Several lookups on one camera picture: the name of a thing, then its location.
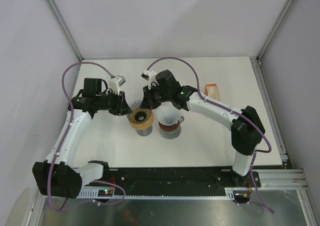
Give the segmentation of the white paper cone filter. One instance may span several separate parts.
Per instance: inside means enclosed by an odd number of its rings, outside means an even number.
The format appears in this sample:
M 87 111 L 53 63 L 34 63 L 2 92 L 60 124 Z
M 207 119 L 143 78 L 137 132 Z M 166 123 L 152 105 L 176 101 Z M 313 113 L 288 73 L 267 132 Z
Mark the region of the white paper cone filter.
M 159 107 L 156 111 L 158 122 L 164 126 L 172 126 L 177 123 L 181 115 L 180 110 L 171 105 Z

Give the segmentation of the grey glass carafe with collar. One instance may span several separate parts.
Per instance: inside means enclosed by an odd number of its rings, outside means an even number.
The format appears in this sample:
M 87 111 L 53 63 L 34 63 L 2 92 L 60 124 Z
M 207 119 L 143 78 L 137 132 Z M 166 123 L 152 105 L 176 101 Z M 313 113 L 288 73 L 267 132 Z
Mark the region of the grey glass carafe with collar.
M 146 129 L 137 129 L 136 132 L 139 136 L 148 136 L 152 133 L 153 127 L 150 126 Z

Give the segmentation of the clear ribbed glass server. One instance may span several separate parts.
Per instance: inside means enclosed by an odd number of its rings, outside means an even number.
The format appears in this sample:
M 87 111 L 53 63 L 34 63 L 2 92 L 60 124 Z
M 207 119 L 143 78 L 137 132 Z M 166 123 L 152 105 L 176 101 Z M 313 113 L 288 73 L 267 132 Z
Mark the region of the clear ribbed glass server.
M 178 138 L 181 134 L 181 127 L 179 126 L 177 129 L 173 130 L 173 131 L 164 131 L 164 130 L 160 130 L 160 134 L 163 138 L 165 139 L 169 139 L 169 140 L 172 140 L 172 139 L 175 139 L 175 138 Z

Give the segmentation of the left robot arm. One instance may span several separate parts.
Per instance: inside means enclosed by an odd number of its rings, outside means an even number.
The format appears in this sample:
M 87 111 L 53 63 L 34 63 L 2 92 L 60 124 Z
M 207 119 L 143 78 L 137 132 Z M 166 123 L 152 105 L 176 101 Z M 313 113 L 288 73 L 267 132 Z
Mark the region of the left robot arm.
M 104 79 L 85 78 L 83 88 L 71 100 L 61 134 L 43 162 L 35 162 L 34 178 L 42 195 L 75 199 L 80 190 L 95 181 L 104 186 L 111 174 L 107 162 L 91 160 L 75 167 L 75 156 L 81 139 L 98 111 L 114 116 L 131 112 L 125 93 L 120 90 L 123 76 Z

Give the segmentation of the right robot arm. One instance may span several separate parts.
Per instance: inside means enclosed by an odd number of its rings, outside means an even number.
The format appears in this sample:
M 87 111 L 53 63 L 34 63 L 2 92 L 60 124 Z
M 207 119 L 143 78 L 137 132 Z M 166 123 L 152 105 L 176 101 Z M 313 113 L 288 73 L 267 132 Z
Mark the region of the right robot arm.
M 144 70 L 141 76 L 147 80 L 141 107 L 157 109 L 161 125 L 172 127 L 178 124 L 177 110 L 185 110 L 206 116 L 231 132 L 231 144 L 236 153 L 230 179 L 235 186 L 247 183 L 255 149 L 265 134 L 255 108 L 247 106 L 233 110 L 216 100 L 210 101 L 197 88 L 182 86 L 169 70 L 159 73 Z

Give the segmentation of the orange coffee filter holder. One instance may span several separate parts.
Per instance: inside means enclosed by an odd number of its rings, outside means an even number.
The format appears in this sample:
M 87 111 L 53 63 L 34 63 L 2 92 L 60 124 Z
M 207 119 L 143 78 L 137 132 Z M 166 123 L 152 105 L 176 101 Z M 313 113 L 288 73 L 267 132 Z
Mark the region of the orange coffee filter holder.
M 216 86 L 217 86 L 216 84 L 206 84 L 204 94 L 206 96 L 213 98 L 215 94 Z

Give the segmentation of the white paper coffee filters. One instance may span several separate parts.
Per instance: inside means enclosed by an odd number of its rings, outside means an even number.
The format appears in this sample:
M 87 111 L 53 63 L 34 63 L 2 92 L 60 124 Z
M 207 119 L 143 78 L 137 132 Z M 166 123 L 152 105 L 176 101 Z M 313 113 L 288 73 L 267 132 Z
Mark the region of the white paper coffee filters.
M 211 87 L 208 87 L 207 88 L 207 92 L 208 92 L 208 96 L 210 98 L 213 98 L 217 101 L 220 101 L 221 100 L 221 97 L 220 97 L 220 92 L 219 92 L 219 89 L 218 89 L 218 86 L 215 85 L 215 86 L 211 86 Z

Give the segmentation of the left aluminium corner post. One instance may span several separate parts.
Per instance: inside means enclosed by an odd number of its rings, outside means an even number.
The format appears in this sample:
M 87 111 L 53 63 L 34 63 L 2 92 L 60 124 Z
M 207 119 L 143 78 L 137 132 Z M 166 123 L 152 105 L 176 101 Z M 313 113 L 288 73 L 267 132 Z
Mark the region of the left aluminium corner post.
M 58 27 L 60 28 L 60 31 L 62 32 L 65 40 L 67 41 L 68 45 L 70 46 L 73 54 L 75 55 L 75 57 L 77 58 L 77 60 L 80 62 L 82 61 L 84 58 L 81 55 L 81 52 L 55 2 L 55 0 L 44 0 L 45 3 L 47 4 L 49 10 L 51 11 L 54 20 L 56 21 Z

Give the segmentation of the aluminium corner post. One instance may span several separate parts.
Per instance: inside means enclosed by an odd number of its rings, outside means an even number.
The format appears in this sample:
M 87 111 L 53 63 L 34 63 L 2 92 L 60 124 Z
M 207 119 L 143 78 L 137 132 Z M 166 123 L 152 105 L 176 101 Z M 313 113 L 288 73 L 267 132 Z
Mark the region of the aluminium corner post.
M 47 4 L 49 10 L 51 11 L 54 20 L 56 21 L 58 27 L 60 28 L 60 31 L 62 32 L 65 40 L 67 41 L 68 45 L 70 46 L 73 54 L 75 55 L 75 57 L 77 58 L 77 60 L 80 62 L 82 61 L 84 58 L 81 55 L 81 52 L 55 2 L 55 0 L 44 0 L 45 3 Z
M 281 27 L 285 23 L 287 17 L 289 16 L 291 10 L 296 4 L 297 0 L 286 0 L 283 8 L 281 9 L 274 25 L 272 26 L 271 31 L 269 32 L 265 42 L 263 43 L 262 48 L 260 49 L 258 55 L 256 56 L 257 61 L 261 61 L 266 54 L 269 47 L 272 45 L 275 40 L 277 34 L 279 33 Z

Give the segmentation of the right aluminium corner post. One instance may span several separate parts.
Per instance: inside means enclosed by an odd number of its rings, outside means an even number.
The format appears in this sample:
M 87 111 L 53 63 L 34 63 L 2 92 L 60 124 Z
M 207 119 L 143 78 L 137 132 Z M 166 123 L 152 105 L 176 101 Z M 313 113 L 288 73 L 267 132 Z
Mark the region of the right aluminium corner post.
M 286 0 L 283 8 L 281 9 L 274 25 L 272 26 L 271 31 L 269 32 L 265 42 L 263 43 L 262 48 L 260 49 L 258 55 L 256 56 L 257 61 L 261 61 L 266 54 L 269 47 L 272 45 L 275 40 L 277 34 L 279 33 L 281 27 L 285 23 L 287 17 L 289 16 L 291 10 L 296 4 L 297 0 Z

